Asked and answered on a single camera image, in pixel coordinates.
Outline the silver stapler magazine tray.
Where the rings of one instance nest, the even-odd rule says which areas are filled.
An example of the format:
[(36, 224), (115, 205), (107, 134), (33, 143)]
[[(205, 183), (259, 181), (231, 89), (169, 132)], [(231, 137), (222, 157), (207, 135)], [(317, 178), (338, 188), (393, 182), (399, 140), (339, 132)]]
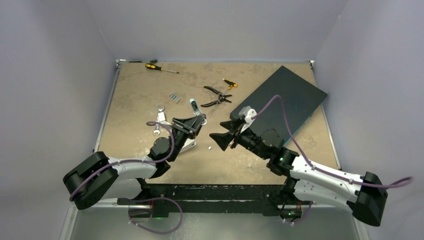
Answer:
[(190, 104), (190, 106), (191, 106), (191, 108), (192, 108), (192, 112), (193, 112), (193, 114), (194, 114), (194, 119), (195, 119), (195, 120), (197, 120), (197, 121), (201, 120), (201, 125), (202, 125), (202, 126), (205, 126), (205, 125), (207, 124), (207, 117), (206, 117), (206, 114), (205, 114), (205, 113), (203, 113), (203, 112), (200, 110), (200, 108), (199, 108), (199, 106), (198, 106), (198, 104), (197, 104), (196, 100), (195, 100), (194, 98), (191, 98), (191, 99), (189, 100), (189, 104)]

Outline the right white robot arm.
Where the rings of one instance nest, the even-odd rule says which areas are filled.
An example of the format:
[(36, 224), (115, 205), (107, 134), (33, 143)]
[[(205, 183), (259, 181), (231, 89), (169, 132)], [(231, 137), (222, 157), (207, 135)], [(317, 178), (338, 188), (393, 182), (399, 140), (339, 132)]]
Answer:
[(242, 130), (244, 120), (238, 118), (221, 122), (226, 133), (210, 133), (209, 136), (225, 151), (238, 145), (266, 160), (266, 167), (286, 180), (280, 189), (282, 201), (315, 202), (348, 211), (358, 221), (379, 227), (388, 198), (385, 189), (363, 185), (381, 184), (377, 175), (366, 172), (364, 176), (324, 167), (330, 174), (318, 171), (321, 166), (297, 152), (284, 147), (275, 129), (267, 129), (257, 135), (251, 129)]

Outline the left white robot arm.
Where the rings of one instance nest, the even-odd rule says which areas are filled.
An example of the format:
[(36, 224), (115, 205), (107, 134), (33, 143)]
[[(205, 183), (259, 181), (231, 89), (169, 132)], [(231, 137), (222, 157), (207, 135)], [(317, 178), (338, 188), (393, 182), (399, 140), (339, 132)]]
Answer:
[(171, 123), (148, 121), (161, 126), (169, 136), (157, 138), (148, 154), (139, 158), (113, 158), (103, 151), (93, 152), (62, 179), (69, 201), (79, 210), (92, 207), (113, 188), (116, 182), (154, 179), (164, 175), (183, 151), (188, 140), (195, 140), (206, 119), (204, 113), (189, 118), (173, 118)]

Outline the pink white stapler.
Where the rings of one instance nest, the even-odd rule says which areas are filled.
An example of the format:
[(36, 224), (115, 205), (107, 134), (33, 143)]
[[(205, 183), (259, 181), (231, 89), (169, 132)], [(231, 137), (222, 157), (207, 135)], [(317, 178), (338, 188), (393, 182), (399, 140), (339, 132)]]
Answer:
[(188, 150), (190, 150), (191, 148), (196, 146), (196, 140), (195, 139), (187, 139), (184, 143), (184, 145), (182, 146), (182, 148), (180, 149), (179, 153), (183, 153), (186, 152)]

